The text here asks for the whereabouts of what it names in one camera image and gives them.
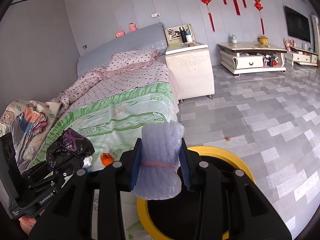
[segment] black thermos bottle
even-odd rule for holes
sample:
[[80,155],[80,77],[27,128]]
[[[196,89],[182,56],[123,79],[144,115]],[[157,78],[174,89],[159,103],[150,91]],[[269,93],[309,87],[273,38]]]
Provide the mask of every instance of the black thermos bottle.
[[187,33],[183,27],[180,27],[180,35],[181,35],[182,42],[183,43],[187,42],[187,38],[186,38]]

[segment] electrical outlet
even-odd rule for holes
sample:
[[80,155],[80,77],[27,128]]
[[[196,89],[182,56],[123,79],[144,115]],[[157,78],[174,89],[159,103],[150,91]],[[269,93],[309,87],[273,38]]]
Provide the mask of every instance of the electrical outlet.
[[155,18],[155,17],[159,17],[159,16],[160,16],[160,13],[151,14],[151,18]]

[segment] human hand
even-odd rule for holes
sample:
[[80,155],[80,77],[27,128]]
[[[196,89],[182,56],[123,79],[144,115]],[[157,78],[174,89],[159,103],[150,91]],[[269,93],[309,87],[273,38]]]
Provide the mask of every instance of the human hand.
[[19,218],[20,221],[20,226],[22,228],[22,230],[29,235],[31,230],[32,230],[32,225],[34,225],[36,223],[36,219],[35,218],[30,218],[26,215],[24,215],[23,217]]

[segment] wall-mounted flat screen tv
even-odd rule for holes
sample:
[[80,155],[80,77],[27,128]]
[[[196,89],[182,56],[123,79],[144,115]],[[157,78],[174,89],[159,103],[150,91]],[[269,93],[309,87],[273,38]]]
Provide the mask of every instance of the wall-mounted flat screen tv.
[[311,43],[309,19],[297,11],[285,6],[288,35]]

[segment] polka dot pillow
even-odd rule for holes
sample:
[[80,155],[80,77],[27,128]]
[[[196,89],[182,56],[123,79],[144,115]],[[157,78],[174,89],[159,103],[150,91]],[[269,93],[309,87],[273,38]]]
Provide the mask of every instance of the polka dot pillow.
[[137,49],[117,53],[112,56],[107,71],[116,71],[118,73],[119,69],[122,69],[121,73],[123,73],[125,71],[147,67],[156,61],[158,54],[158,49]]

